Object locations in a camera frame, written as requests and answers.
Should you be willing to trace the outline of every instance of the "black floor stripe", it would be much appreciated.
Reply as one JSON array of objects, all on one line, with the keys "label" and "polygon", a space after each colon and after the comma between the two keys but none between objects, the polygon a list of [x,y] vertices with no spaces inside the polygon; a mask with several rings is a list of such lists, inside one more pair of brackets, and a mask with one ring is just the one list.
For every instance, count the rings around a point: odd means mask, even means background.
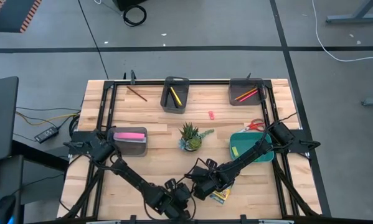
[{"label": "black floor stripe", "polygon": [[[280,47],[280,46],[184,46],[184,47],[101,47],[100,52],[183,52],[183,51],[293,51],[322,52],[321,47]],[[373,46],[362,47],[326,47],[328,51],[373,51]],[[88,53],[98,52],[94,47],[68,48],[0,48],[0,54],[16,53]]]},{"label": "black floor stripe", "polygon": [[[305,113],[303,99],[301,97],[300,89],[298,88],[298,82],[297,82],[296,74],[295,74],[295,71],[294,71],[293,62],[291,61],[290,52],[288,51],[288,47],[287,47],[287,41],[286,41],[285,33],[284,33],[283,27],[281,25],[281,20],[280,20],[278,8],[276,6],[275,0],[270,0],[270,4],[271,4],[271,8],[272,8],[273,17],[275,18],[275,24],[276,24],[276,28],[278,30],[280,44],[284,49],[283,55],[285,56],[285,62],[286,62],[287,70],[288,70],[288,73],[289,73],[290,83],[291,83],[291,89],[293,91],[293,94],[294,94],[294,97],[295,97],[295,100],[296,100],[297,110],[298,110],[298,114],[300,116],[300,121],[301,121],[301,126],[303,127],[307,136],[309,138],[312,138],[311,130],[309,128],[308,119],[307,119],[306,113]],[[322,180],[322,176],[321,176],[321,172],[320,172],[320,168],[319,168],[319,164],[318,164],[318,160],[317,160],[315,151],[313,151],[311,153],[311,158],[312,158],[312,161],[311,161],[312,173],[313,173],[313,176],[314,176],[316,190],[318,192],[319,203],[320,203],[320,206],[321,206],[321,209],[322,209],[322,214],[324,216],[330,217],[331,213],[330,213],[329,203],[328,203],[328,199],[326,197],[326,192],[324,190],[324,184],[323,184],[323,180]]]}]

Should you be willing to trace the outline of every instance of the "teal container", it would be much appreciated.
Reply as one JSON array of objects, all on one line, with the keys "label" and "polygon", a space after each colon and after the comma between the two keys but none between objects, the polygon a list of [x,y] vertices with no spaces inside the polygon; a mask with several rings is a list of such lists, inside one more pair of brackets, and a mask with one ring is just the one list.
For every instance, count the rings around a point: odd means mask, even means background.
[{"label": "teal container", "polygon": [[[237,148],[238,156],[241,156],[243,153],[247,152],[254,144],[262,138],[263,133],[258,132],[244,132],[244,133],[233,133],[230,137],[229,141],[229,151],[230,157],[232,160],[237,159],[234,155],[232,147]],[[271,137],[269,134],[265,136],[265,140],[267,142],[272,143]],[[260,156],[254,162],[270,162],[272,161],[273,157],[275,156],[273,151],[266,153],[265,155]]]}]

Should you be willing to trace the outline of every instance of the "scissors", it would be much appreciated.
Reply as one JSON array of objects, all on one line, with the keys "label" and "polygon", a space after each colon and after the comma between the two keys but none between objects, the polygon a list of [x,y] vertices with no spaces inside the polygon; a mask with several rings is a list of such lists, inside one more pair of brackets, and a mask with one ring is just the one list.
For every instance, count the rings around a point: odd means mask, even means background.
[{"label": "scissors", "polygon": [[251,121],[251,124],[249,124],[247,127],[241,129],[238,131],[239,133],[248,131],[248,130],[257,130],[257,131],[264,131],[265,130],[265,123],[262,119],[254,119]]}]

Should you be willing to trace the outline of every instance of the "white cable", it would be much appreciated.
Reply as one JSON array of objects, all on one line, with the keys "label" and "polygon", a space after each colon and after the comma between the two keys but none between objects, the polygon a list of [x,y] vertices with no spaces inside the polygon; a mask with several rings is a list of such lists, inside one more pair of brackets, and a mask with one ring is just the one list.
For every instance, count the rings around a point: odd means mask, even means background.
[{"label": "white cable", "polygon": [[316,15],[316,8],[315,8],[315,2],[314,2],[314,0],[312,0],[312,6],[313,6],[313,12],[314,12],[314,14],[315,14],[315,30],[316,30],[316,38],[318,38],[319,44],[322,46],[323,50],[324,50],[326,53],[328,53],[328,55],[330,55],[332,58],[336,59],[336,60],[339,61],[339,62],[356,62],[356,61],[360,61],[360,60],[373,59],[373,57],[364,57],[364,58],[351,59],[351,60],[342,60],[342,59],[338,59],[338,58],[336,58],[336,57],[333,56],[330,52],[328,52],[328,51],[324,48],[324,46],[323,46],[323,44],[322,44],[322,42],[321,42],[321,40],[320,40],[320,38],[319,38],[319,34],[318,34],[318,17],[317,17],[317,15]]}]

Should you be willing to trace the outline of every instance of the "pink sticky note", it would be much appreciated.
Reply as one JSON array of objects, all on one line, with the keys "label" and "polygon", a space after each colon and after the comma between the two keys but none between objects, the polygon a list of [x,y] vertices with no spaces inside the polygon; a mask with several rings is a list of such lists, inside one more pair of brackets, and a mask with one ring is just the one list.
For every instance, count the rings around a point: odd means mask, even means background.
[{"label": "pink sticky note", "polygon": [[141,133],[114,133],[114,139],[144,139],[144,134]]}]

